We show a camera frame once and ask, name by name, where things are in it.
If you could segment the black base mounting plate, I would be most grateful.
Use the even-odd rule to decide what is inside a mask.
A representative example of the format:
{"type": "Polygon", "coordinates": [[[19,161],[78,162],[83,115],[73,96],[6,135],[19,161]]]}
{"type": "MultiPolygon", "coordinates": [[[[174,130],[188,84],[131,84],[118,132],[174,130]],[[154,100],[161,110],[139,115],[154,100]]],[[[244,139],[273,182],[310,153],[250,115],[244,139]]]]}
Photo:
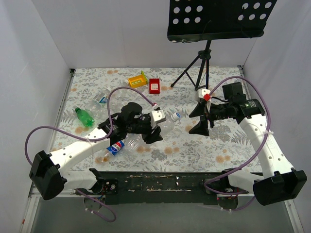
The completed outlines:
{"type": "Polygon", "coordinates": [[[92,168],[95,184],[79,190],[104,197],[107,205],[134,203],[202,203],[216,205],[204,182],[219,172],[116,172],[92,168]]]}

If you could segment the aluminium frame rail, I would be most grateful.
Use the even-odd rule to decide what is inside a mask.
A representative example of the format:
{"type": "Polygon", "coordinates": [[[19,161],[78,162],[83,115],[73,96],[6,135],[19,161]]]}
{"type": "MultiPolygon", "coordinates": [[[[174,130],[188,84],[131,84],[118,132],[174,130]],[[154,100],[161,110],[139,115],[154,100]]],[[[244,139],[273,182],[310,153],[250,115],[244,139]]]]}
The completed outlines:
{"type": "MultiPolygon", "coordinates": [[[[44,198],[48,198],[49,200],[56,197],[60,194],[63,189],[64,185],[61,184],[63,178],[61,178],[59,172],[57,171],[57,166],[52,164],[51,159],[49,158],[48,153],[45,151],[39,151],[34,159],[31,161],[30,156],[28,154],[28,145],[30,141],[30,137],[38,130],[41,129],[49,129],[53,130],[52,134],[56,134],[56,132],[62,132],[61,129],[58,129],[57,126],[60,122],[60,116],[63,112],[65,107],[65,102],[68,97],[69,88],[73,81],[76,69],[70,69],[70,77],[67,83],[65,94],[62,99],[61,107],[57,116],[56,125],[55,126],[38,126],[31,130],[26,137],[25,144],[24,144],[24,152],[27,162],[31,165],[31,170],[29,173],[29,177],[34,185],[35,188],[38,189],[40,195],[44,198]]],[[[39,198],[32,197],[31,195],[28,196],[28,201],[26,205],[26,212],[24,214],[24,219],[22,221],[20,232],[21,233],[29,233],[32,229],[33,222],[35,219],[35,214],[37,212],[39,204],[39,198]]]]}

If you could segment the clear bottle blue cap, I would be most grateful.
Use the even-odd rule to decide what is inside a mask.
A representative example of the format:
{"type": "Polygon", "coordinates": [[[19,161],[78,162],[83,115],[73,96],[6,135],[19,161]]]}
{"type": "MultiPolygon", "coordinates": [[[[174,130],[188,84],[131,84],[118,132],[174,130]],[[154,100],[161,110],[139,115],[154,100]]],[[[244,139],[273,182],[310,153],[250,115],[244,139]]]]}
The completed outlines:
{"type": "Polygon", "coordinates": [[[120,151],[132,152],[139,147],[141,136],[138,134],[128,134],[125,139],[118,141],[106,148],[104,158],[110,159],[119,154],[120,151]]]}

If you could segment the green plastic bottle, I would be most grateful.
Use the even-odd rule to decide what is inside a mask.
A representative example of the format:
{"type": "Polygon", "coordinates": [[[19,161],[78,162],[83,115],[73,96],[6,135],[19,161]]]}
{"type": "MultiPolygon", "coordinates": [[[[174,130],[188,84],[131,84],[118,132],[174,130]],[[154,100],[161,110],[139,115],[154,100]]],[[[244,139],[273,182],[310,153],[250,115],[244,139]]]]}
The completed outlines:
{"type": "Polygon", "coordinates": [[[83,109],[80,109],[79,107],[75,108],[75,113],[79,121],[85,126],[85,127],[92,127],[94,125],[94,119],[93,117],[83,109]]]}

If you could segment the white blue bottle cap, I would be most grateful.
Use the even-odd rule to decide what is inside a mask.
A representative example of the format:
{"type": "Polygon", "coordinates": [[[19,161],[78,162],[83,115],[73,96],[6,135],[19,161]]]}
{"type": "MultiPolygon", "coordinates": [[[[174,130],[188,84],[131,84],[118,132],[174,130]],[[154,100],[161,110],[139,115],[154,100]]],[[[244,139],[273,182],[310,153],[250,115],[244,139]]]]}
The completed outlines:
{"type": "Polygon", "coordinates": [[[179,121],[181,119],[181,116],[180,116],[179,113],[176,112],[176,113],[173,113],[171,115],[171,119],[172,119],[173,122],[177,122],[177,121],[179,121]]]}

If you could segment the green plastic bin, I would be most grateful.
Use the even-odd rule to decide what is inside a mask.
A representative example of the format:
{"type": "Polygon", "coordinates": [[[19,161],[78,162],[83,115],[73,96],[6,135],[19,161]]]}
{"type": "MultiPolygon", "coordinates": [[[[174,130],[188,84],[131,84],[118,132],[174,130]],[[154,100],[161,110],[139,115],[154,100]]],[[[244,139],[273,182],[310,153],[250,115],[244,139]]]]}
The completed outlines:
{"type": "Polygon", "coordinates": [[[144,73],[143,71],[141,71],[140,73],[141,73],[141,75],[142,75],[142,77],[143,77],[143,80],[147,83],[147,82],[148,82],[148,79],[147,79],[145,73],[144,73]]]}

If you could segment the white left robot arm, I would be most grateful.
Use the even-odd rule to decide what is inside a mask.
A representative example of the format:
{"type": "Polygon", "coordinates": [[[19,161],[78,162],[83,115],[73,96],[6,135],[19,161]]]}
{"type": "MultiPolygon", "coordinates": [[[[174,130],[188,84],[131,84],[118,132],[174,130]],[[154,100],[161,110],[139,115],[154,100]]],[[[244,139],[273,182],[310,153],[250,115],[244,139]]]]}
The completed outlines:
{"type": "Polygon", "coordinates": [[[158,106],[144,114],[139,104],[130,102],[82,140],[49,153],[43,150],[38,152],[31,167],[30,179],[44,200],[51,200],[66,189],[87,189],[92,194],[99,194],[104,188],[104,179],[96,169],[71,169],[98,151],[116,147],[129,133],[141,135],[147,144],[161,141],[159,124],[166,119],[164,111],[158,106]]]}

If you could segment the clear bottle green-blue label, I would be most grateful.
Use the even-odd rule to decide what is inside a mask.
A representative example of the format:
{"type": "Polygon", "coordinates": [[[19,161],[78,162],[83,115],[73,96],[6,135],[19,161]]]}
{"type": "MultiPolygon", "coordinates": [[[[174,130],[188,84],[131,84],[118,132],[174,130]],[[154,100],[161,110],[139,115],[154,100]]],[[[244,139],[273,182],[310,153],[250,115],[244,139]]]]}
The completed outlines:
{"type": "Polygon", "coordinates": [[[103,88],[96,93],[96,95],[93,97],[92,100],[96,103],[105,105],[107,103],[108,96],[110,93],[111,89],[109,87],[103,88]]]}

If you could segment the large clear bottle white cap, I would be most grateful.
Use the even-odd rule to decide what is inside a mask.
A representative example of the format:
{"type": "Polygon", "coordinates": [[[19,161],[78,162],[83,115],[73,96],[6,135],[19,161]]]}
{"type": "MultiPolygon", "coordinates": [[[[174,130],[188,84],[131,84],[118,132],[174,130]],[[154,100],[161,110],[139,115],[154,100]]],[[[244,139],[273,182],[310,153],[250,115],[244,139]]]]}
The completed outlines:
{"type": "MultiPolygon", "coordinates": [[[[127,87],[129,85],[128,80],[120,81],[115,88],[127,87]]],[[[125,99],[126,89],[120,89],[115,91],[110,98],[110,111],[118,112],[122,108],[121,102],[125,99]]]]}

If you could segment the black music stand tripod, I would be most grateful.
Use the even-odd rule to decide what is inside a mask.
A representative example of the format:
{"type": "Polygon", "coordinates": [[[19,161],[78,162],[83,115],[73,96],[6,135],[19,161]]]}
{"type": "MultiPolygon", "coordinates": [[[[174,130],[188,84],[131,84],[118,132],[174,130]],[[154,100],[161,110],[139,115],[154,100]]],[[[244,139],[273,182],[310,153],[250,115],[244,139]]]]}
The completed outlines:
{"type": "Polygon", "coordinates": [[[173,43],[206,41],[190,63],[201,66],[194,89],[201,89],[204,69],[209,69],[213,40],[258,38],[263,36],[275,0],[172,0],[169,5],[167,39],[173,43]]]}

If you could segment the red plastic bin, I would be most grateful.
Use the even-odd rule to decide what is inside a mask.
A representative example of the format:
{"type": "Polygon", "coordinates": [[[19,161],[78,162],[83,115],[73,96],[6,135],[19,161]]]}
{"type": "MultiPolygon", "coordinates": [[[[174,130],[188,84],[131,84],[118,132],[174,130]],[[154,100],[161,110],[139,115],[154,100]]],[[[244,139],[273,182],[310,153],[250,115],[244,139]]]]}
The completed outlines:
{"type": "Polygon", "coordinates": [[[160,79],[151,78],[149,79],[149,94],[160,94],[160,79]]]}

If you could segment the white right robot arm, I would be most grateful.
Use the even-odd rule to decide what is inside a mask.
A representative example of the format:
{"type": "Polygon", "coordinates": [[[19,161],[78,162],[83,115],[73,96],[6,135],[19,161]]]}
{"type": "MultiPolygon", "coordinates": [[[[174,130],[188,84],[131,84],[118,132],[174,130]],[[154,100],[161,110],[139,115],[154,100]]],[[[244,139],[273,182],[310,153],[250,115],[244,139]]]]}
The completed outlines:
{"type": "Polygon", "coordinates": [[[242,167],[222,171],[219,177],[207,179],[207,192],[234,195],[248,192],[265,206],[297,197],[307,181],[304,171],[296,170],[287,160],[270,131],[271,119],[257,99],[247,99],[242,84],[231,83],[223,86],[224,102],[213,104],[208,89],[196,92],[198,104],[190,117],[200,117],[199,123],[189,133],[209,135],[209,129],[217,120],[234,119],[244,131],[255,157],[259,159],[262,175],[246,172],[242,167]]]}

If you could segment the large clear crumpled bottle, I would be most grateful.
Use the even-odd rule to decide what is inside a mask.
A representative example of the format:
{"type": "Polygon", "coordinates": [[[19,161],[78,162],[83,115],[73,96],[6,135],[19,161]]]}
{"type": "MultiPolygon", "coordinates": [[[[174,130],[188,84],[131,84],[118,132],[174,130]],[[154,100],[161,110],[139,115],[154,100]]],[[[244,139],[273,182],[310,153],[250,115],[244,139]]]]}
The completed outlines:
{"type": "MultiPolygon", "coordinates": [[[[121,110],[120,103],[110,103],[110,114],[113,115],[121,110]]],[[[85,106],[85,110],[94,118],[95,121],[105,120],[108,118],[108,104],[91,101],[85,106]]]]}

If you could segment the yellow plastic bin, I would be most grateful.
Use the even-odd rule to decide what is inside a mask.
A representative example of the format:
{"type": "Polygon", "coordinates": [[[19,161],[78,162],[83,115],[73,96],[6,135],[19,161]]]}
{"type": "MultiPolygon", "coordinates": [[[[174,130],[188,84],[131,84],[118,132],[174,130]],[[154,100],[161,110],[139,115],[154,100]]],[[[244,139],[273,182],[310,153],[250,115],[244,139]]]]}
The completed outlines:
{"type": "Polygon", "coordinates": [[[128,81],[131,88],[138,88],[148,83],[147,78],[142,74],[129,78],[128,81]]]}

